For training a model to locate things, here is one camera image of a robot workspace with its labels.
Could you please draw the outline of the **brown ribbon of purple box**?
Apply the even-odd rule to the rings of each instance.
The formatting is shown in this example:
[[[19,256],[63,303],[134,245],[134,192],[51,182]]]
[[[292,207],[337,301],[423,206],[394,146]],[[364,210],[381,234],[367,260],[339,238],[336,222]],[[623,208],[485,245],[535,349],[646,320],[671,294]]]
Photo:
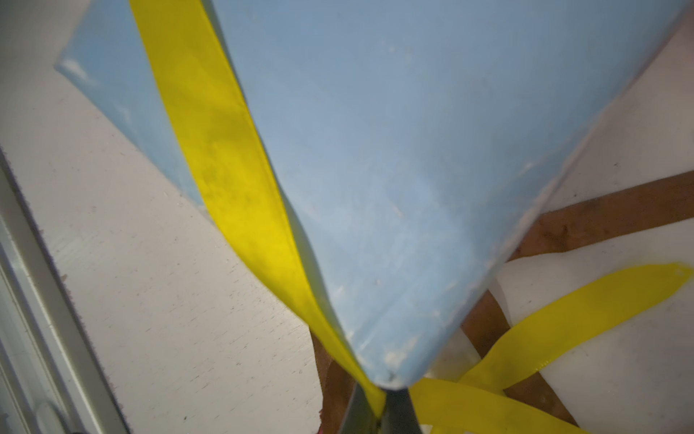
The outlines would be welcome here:
[[[542,213],[509,261],[574,251],[692,218],[693,171],[690,171]],[[489,290],[461,324],[462,331],[479,356],[486,356],[510,328],[499,302]],[[313,333],[311,338],[324,396],[317,433],[325,433],[324,428],[327,428],[327,433],[338,433],[355,383],[330,358]],[[506,392],[516,401],[578,426],[541,374],[533,374]]]

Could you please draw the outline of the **blue gift box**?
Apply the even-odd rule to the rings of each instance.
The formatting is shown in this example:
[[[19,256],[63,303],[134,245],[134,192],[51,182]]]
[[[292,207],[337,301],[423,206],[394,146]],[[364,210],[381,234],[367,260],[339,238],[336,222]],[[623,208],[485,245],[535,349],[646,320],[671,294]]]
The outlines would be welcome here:
[[[206,1],[319,291],[421,378],[685,1]]]

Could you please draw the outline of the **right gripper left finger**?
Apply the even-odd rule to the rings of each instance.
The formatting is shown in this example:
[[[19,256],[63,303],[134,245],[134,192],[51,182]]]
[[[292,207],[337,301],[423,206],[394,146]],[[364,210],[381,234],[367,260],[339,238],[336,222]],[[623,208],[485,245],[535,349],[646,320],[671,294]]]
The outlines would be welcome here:
[[[339,434],[377,434],[380,422],[374,415],[361,385],[356,384],[343,417]]]

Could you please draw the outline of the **yellow ribbon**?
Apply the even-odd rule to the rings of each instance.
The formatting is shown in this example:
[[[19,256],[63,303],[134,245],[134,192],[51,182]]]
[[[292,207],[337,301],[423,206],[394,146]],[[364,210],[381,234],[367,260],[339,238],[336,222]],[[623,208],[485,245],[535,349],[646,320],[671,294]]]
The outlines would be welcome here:
[[[504,390],[589,338],[667,298],[690,276],[679,264],[612,274],[507,333],[458,381],[426,378],[401,389],[374,383],[357,361],[312,271],[222,39],[201,1],[130,7],[166,114],[204,205],[247,267],[363,388],[380,422],[386,392],[408,389],[422,425],[437,432],[572,433],[575,427],[504,396]]]

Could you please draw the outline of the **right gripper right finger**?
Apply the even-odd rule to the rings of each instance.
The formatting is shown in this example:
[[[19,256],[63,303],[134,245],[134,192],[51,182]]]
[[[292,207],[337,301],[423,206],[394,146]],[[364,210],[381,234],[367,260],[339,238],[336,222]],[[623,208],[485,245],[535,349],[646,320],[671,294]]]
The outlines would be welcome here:
[[[386,392],[381,432],[383,434],[422,433],[408,389]]]

